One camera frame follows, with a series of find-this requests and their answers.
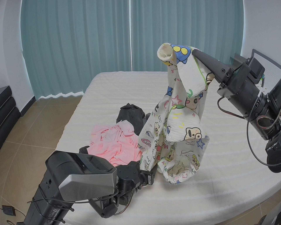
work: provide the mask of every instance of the teal curtain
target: teal curtain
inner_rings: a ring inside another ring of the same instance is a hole
[[[133,71],[166,71],[157,58],[165,42],[229,63],[241,53],[243,0],[132,0],[131,24]]]
[[[128,0],[23,0],[23,56],[36,98],[131,71]]]

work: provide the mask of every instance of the wall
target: wall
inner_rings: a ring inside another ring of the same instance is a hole
[[[252,49],[281,64],[281,1],[243,0],[244,35],[241,55],[251,56]]]
[[[21,0],[0,1],[0,86],[10,85],[19,111],[34,96],[22,56]]]

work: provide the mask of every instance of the power adapter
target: power adapter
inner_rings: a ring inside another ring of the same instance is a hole
[[[13,206],[2,205],[3,213],[9,216],[16,216],[15,208]]]

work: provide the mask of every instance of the pink clothing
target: pink clothing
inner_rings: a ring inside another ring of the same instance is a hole
[[[138,148],[138,136],[127,120],[116,125],[96,125],[92,130],[92,140],[87,149],[90,155],[107,159],[112,165],[127,165],[130,161],[139,161],[142,152]]]

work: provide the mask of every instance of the beige floor tile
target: beige floor tile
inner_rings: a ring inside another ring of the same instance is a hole
[[[43,106],[29,108],[25,115],[23,117],[20,117],[20,119],[17,121],[10,134],[6,138],[6,141],[21,144],[29,128],[36,120],[36,117],[40,114],[43,108]]]
[[[45,160],[54,149],[21,145],[8,173],[2,197],[27,213],[28,201],[34,196],[46,172]]]
[[[233,217],[229,220],[226,220],[222,223],[219,223],[217,225],[245,225],[245,224],[249,224],[249,225],[254,225],[257,224],[260,219],[262,217],[261,211],[260,211],[260,206],[257,205],[243,213],[241,213],[240,215]]]
[[[10,206],[11,204],[2,198],[1,205]],[[16,216],[8,216],[8,215],[4,214],[2,210],[0,210],[0,224],[8,225],[7,220],[11,221],[14,224],[17,224],[17,222],[24,221],[24,215],[21,214],[20,212],[16,211]]]
[[[260,204],[260,207],[262,209],[262,215],[264,216],[268,214],[280,202],[281,202],[281,190],[279,190],[269,199],[265,200]]]
[[[5,141],[2,148],[0,149],[0,195],[2,195],[9,168],[19,146],[20,144]]]
[[[23,140],[23,144],[56,148],[77,105],[50,105],[45,106],[29,132]]]
[[[67,104],[78,104],[82,98],[81,96],[68,96],[68,97],[57,97],[51,98],[47,105],[67,105]]]
[[[40,98],[36,100],[36,102],[33,103],[31,107],[36,107],[36,106],[45,106],[51,98]]]

